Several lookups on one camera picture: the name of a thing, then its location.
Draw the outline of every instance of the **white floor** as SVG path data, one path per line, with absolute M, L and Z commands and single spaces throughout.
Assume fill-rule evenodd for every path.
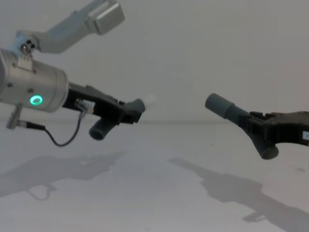
M 74 126 L 48 128 L 65 141 Z M 2 129 L 0 231 L 309 231 L 307 147 L 264 161 L 231 124 L 121 126 L 104 142 L 90 127 L 66 148 Z

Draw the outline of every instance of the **white wall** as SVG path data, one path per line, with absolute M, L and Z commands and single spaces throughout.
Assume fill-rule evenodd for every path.
M 44 31 L 89 0 L 3 0 L 0 45 L 18 29 Z M 307 0 L 120 0 L 127 20 L 61 56 L 37 54 L 128 101 L 159 97 L 147 121 L 218 119 L 204 109 L 218 92 L 247 110 L 306 110 L 309 79 Z M 1 106 L 2 117 L 9 114 Z M 67 111 L 46 116 L 71 118 Z
M 75 125 L 47 126 L 64 141 Z M 104 142 L 90 127 L 66 148 L 41 132 L 0 134 L 1 231 L 308 231 L 306 147 L 264 161 L 230 124 L 122 126 Z M 45 201 L 25 191 L 44 198 L 36 185 L 47 184 Z M 264 220 L 248 222 L 254 212 Z

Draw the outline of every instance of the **white label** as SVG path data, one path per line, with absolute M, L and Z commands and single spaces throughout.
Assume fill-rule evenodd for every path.
M 309 132 L 308 131 L 303 131 L 303 139 L 309 140 Z

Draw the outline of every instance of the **green led ring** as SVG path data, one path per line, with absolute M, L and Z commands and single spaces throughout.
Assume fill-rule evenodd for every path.
M 35 95 L 30 98 L 31 105 L 41 105 L 43 103 L 43 98 L 40 95 Z

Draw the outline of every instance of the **black cable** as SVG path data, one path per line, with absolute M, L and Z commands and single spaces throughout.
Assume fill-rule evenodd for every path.
M 44 131 L 48 134 L 48 136 L 50 137 L 50 139 L 52 140 L 52 142 L 53 142 L 56 146 L 64 147 L 64 146 L 66 146 L 66 145 L 69 145 L 69 144 L 75 139 L 75 137 L 77 136 L 77 133 L 78 133 L 79 128 L 80 128 L 80 126 L 81 126 L 81 121 L 82 121 L 82 119 L 79 118 L 79 119 L 78 119 L 78 122 L 77 122 L 77 127 L 76 127 L 76 129 L 75 129 L 75 132 L 74 132 L 73 136 L 72 136 L 67 142 L 65 142 L 65 143 L 63 143 L 63 144 L 57 143 L 57 141 L 54 139 L 54 137 L 52 136 L 52 134 L 49 132 L 48 129 L 44 128 Z

